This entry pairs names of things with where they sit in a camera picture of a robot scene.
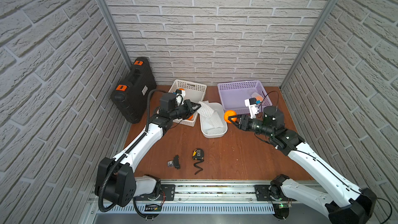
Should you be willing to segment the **white foam net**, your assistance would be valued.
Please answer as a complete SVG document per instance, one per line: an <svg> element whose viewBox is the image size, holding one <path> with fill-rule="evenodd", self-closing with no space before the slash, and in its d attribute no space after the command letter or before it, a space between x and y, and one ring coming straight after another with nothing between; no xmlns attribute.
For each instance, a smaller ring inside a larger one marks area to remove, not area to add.
<svg viewBox="0 0 398 224"><path fill-rule="evenodd" d="M201 115L201 117L211 118L215 111L208 105L208 102L200 101L199 104L201 107L197 110L197 112Z"/></svg>
<svg viewBox="0 0 398 224"><path fill-rule="evenodd" d="M205 122L209 125L207 134L208 135L219 135L224 133L224 124L218 115L218 113L213 113L211 118L204 118Z"/></svg>

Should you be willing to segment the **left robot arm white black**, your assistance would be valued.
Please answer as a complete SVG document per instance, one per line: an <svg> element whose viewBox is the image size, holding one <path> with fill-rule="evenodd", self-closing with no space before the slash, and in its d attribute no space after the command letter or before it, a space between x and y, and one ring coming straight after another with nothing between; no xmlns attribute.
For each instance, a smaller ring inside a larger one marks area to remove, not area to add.
<svg viewBox="0 0 398 224"><path fill-rule="evenodd" d="M186 99L181 90L163 92L159 109L147 115L142 132L124 150L99 163L95 195L100 211L107 212L117 205L125 207L142 195L153 199L162 195L161 181L150 175L136 177L136 168L150 148L172 128L174 120L187 120L200 108L199 103Z"/></svg>

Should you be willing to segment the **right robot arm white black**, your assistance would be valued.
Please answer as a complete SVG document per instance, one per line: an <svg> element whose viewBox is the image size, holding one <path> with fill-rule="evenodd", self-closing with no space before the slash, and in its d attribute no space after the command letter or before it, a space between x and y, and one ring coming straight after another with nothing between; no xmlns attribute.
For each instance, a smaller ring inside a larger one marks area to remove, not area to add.
<svg viewBox="0 0 398 224"><path fill-rule="evenodd" d="M283 112L274 106L263 109L262 119L256 114L225 113L228 123L238 129L268 138L267 143L299 164L325 190L304 186L286 175L271 181L269 196L274 201L283 198L297 200L326 216L333 224L364 224L373 215L376 195L361 189L325 162L295 131L285 127Z"/></svg>

